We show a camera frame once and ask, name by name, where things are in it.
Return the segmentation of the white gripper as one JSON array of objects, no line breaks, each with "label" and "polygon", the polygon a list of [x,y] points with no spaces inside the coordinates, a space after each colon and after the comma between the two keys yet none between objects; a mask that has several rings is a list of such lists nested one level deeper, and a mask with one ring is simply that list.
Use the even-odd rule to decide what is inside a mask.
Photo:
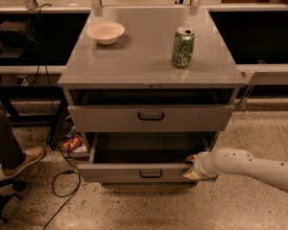
[{"label": "white gripper", "polygon": [[186,162],[193,162],[193,167],[190,168],[187,172],[183,174],[185,178],[191,180],[198,180],[201,178],[212,178],[218,175],[218,172],[212,162],[212,153],[211,152],[200,152],[197,155],[189,155],[186,159]]}]

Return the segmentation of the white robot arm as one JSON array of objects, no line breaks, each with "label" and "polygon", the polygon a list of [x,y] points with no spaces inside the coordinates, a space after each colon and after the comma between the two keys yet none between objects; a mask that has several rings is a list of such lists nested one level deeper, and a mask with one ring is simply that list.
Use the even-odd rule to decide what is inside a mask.
[{"label": "white robot arm", "polygon": [[186,158],[191,163],[182,175],[191,180],[214,178],[221,174],[244,175],[288,193],[288,162],[259,159],[244,149],[219,148]]}]

